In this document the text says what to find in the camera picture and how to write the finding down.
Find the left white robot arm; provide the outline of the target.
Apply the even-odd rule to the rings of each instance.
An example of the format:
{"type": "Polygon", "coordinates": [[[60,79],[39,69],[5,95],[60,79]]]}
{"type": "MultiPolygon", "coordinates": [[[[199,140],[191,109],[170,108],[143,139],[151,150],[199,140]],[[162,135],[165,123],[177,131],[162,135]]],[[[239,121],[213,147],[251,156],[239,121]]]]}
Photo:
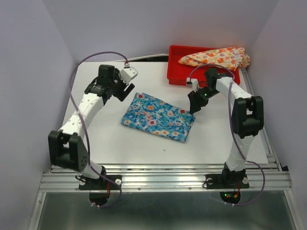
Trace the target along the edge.
{"type": "Polygon", "coordinates": [[[105,167],[91,161],[90,147],[84,144],[89,141],[87,128],[112,96],[121,102],[125,100],[137,75],[138,71],[129,64],[122,70],[112,65],[99,66],[98,75],[84,90],[80,104],[74,105],[75,112],[58,131],[48,135],[52,165],[79,173],[80,182],[97,189],[106,185],[105,167]]]}

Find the blue floral skirt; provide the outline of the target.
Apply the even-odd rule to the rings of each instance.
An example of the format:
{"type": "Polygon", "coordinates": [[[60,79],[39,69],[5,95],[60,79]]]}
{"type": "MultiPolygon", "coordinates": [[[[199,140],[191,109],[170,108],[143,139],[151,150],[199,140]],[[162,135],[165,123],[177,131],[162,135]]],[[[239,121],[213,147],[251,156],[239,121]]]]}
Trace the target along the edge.
{"type": "Polygon", "coordinates": [[[124,114],[123,126],[185,143],[195,116],[145,93],[135,93],[124,114]]]}

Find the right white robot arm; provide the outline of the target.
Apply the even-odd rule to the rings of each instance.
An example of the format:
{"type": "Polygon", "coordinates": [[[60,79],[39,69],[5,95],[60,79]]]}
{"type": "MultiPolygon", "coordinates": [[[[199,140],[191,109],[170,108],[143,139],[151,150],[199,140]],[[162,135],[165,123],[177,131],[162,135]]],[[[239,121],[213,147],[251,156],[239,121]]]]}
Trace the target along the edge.
{"type": "Polygon", "coordinates": [[[248,188],[246,175],[247,155],[254,138],[264,127],[263,98],[253,96],[234,82],[230,71],[218,72],[210,67],[204,73],[206,82],[188,76],[186,84],[192,87],[188,94],[194,114],[205,107],[209,99],[222,94],[228,100],[228,116],[233,144],[220,174],[207,174],[204,186],[208,189],[248,188]]]}

